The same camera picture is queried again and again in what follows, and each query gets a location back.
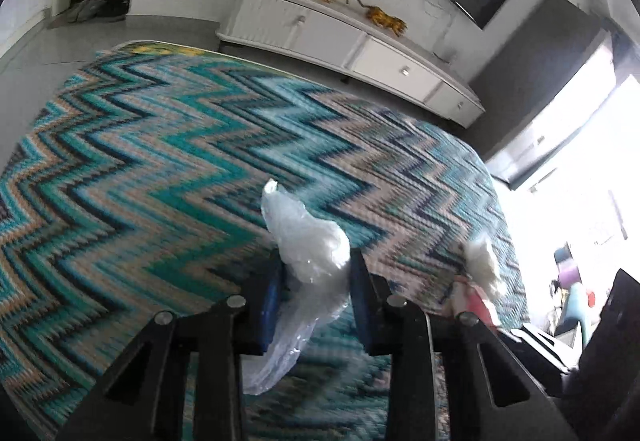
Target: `zigzag tablecloth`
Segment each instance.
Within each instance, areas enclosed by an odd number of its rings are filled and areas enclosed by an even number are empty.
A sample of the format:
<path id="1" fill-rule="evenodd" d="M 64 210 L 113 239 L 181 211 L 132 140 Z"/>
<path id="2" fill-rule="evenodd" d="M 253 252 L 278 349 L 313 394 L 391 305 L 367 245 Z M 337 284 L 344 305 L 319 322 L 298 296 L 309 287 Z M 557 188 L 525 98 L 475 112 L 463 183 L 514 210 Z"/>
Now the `zigzag tablecloth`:
<path id="1" fill-rule="evenodd" d="M 510 288 L 500 318 L 526 315 L 491 178 L 470 147 L 271 68 L 127 44 L 66 81 L 0 179 L 0 377 L 43 439 L 158 310 L 203 311 L 260 266 L 270 177 L 429 310 L 462 264 L 460 241 L 488 230 Z M 248 401 L 251 435 L 379 439 L 389 370 L 364 354 L 348 309 Z"/>

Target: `screw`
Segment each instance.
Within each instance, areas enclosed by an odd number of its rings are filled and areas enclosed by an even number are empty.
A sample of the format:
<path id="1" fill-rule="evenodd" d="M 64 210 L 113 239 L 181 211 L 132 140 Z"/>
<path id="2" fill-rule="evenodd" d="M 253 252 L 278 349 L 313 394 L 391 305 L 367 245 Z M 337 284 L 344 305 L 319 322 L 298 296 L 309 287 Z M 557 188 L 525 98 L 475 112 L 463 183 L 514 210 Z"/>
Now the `screw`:
<path id="1" fill-rule="evenodd" d="M 480 319 L 473 313 L 469 311 L 462 312 L 458 315 L 458 320 L 462 323 L 463 326 L 473 327 Z"/>
<path id="2" fill-rule="evenodd" d="M 226 305 L 232 309 L 244 307 L 246 299 L 242 295 L 232 295 L 226 299 Z"/>
<path id="3" fill-rule="evenodd" d="M 404 307 L 406 306 L 406 299 L 402 295 L 389 295 L 386 297 L 386 303 L 391 307 Z"/>
<path id="4" fill-rule="evenodd" d="M 168 326 L 173 321 L 174 315 L 170 311 L 161 311 L 154 318 L 154 322 L 159 326 Z"/>

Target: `white cabinet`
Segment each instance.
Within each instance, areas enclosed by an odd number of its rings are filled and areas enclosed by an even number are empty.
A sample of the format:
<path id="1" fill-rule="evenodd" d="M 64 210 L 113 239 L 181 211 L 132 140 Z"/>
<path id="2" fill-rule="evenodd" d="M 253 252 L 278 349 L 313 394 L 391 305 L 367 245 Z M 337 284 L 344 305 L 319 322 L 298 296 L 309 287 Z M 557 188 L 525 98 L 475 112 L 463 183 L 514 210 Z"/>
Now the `white cabinet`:
<path id="1" fill-rule="evenodd" d="M 442 82 L 415 60 L 375 38 L 366 41 L 351 69 L 420 102 Z"/>
<path id="2" fill-rule="evenodd" d="M 352 4 L 237 0 L 218 37 L 338 71 L 465 127 L 484 111 L 446 64 L 408 39 L 375 26 Z"/>

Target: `plastic bag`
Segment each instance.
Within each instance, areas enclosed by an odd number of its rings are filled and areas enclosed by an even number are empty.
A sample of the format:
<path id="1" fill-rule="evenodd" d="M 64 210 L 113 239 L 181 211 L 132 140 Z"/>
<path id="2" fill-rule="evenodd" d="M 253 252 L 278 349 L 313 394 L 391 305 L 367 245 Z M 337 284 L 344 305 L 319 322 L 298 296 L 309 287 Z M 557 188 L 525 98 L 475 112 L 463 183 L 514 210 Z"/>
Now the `plastic bag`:
<path id="1" fill-rule="evenodd" d="M 500 265 L 491 238 L 485 231 L 465 244 L 465 260 L 466 272 L 491 301 L 507 293 L 507 285 L 500 278 Z"/>
<path id="2" fill-rule="evenodd" d="M 349 239 L 333 221 L 313 217 L 273 179 L 262 191 L 262 216 L 287 266 L 290 298 L 280 306 L 264 356 L 242 357 L 245 394 L 262 394 L 295 365 L 316 325 L 337 319 L 349 301 Z"/>

